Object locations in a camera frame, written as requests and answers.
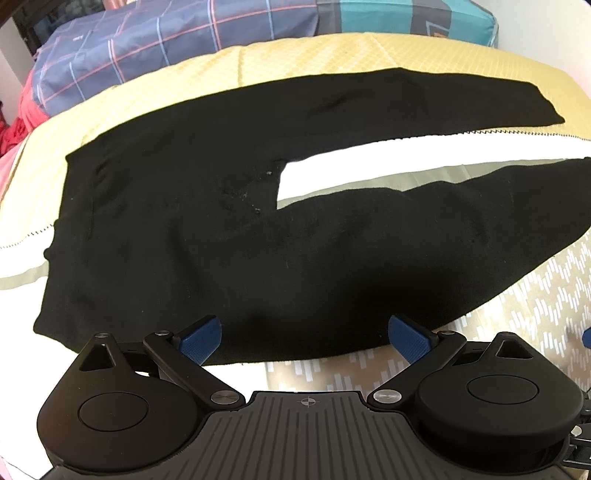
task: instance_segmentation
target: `ribbed black plate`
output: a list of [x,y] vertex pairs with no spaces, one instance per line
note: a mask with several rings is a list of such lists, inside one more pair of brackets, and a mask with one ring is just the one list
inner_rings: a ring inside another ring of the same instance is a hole
[[[212,414],[178,455],[141,472],[80,475],[55,468],[43,480],[485,480],[437,457],[404,416],[377,413],[354,392],[263,392]],[[506,480],[571,480],[559,467]]]

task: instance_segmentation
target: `triangular cutout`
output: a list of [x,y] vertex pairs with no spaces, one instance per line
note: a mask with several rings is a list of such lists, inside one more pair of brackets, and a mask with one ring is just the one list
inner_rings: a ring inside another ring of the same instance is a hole
[[80,370],[83,372],[92,372],[93,370],[104,370],[113,368],[114,366],[106,345],[95,345],[82,362]]
[[511,339],[503,340],[501,348],[499,348],[496,355],[501,358],[533,358],[531,353],[529,353],[523,345]]

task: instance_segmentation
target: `bed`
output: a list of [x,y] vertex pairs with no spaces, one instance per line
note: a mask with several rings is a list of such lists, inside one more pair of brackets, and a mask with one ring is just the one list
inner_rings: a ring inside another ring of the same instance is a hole
[[[289,77],[392,67],[528,81],[565,122],[358,147],[373,148],[362,154],[371,161],[359,161],[354,149],[309,158],[282,173],[279,208],[337,190],[377,186],[404,191],[436,180],[461,182],[503,164],[553,164],[591,156],[591,100],[564,72],[469,43],[396,34],[324,35],[227,48],[106,90],[33,132],[17,155],[0,207],[0,382],[8,392],[0,397],[0,456],[13,480],[20,470],[40,478],[50,467],[36,435],[36,415],[75,357],[32,330],[47,281],[43,252],[59,215],[66,155],[119,124],[186,99]],[[66,126],[69,134],[60,135]],[[61,141],[52,142],[58,135]],[[412,162],[388,161],[410,155]],[[475,340],[490,340],[500,330],[517,332],[589,388],[589,351],[581,342],[591,321],[588,242],[587,232],[449,328]],[[366,394],[404,367],[392,348],[381,347],[337,358],[209,368],[248,397],[253,390],[353,388]]]

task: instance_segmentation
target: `white wall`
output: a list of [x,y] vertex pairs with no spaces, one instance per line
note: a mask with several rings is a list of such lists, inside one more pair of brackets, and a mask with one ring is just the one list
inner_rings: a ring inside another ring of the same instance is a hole
[[591,96],[591,6],[584,0],[475,0],[499,22],[499,49],[567,72]]
[[0,28],[0,100],[8,123],[17,115],[22,86],[33,67],[33,58],[10,19]]

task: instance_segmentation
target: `metal screw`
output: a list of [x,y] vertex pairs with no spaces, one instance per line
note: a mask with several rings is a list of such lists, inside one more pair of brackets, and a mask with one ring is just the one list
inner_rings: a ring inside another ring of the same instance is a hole
[[218,405],[232,405],[240,400],[240,395],[232,390],[220,390],[212,395],[212,402]]
[[396,403],[402,400],[402,394],[396,390],[378,390],[374,393],[374,400],[380,403]]

